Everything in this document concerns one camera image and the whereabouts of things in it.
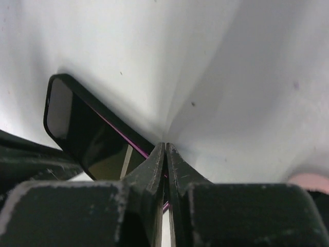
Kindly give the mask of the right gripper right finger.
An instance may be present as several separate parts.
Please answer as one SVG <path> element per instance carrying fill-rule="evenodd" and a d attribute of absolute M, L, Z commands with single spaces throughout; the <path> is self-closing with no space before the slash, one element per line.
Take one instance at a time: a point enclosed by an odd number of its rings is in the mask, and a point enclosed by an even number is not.
<path fill-rule="evenodd" d="M 172 246 L 328 246 L 308 192 L 293 184 L 215 184 L 166 145 Z"/>

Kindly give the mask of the pink phone case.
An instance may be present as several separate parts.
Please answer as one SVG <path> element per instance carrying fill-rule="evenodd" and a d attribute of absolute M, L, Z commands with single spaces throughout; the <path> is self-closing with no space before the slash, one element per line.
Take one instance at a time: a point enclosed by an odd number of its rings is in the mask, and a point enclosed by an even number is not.
<path fill-rule="evenodd" d="M 298 185 L 309 191 L 329 193 L 328 177 L 315 173 L 300 173 L 288 179 L 288 183 Z"/>

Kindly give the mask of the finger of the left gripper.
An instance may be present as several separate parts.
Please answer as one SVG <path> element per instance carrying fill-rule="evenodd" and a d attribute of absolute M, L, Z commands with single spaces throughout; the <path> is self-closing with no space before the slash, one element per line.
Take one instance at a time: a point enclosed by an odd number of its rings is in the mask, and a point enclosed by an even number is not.
<path fill-rule="evenodd" d="M 83 172 L 63 151 L 1 130 L 1 198 L 30 180 L 69 180 Z"/>

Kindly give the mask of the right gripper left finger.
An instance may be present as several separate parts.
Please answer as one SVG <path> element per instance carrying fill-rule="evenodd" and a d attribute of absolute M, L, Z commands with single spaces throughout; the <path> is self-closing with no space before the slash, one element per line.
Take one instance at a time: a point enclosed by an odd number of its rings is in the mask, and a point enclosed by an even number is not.
<path fill-rule="evenodd" d="M 161 246 L 165 145 L 121 181 L 29 181 L 1 211 L 1 246 Z"/>

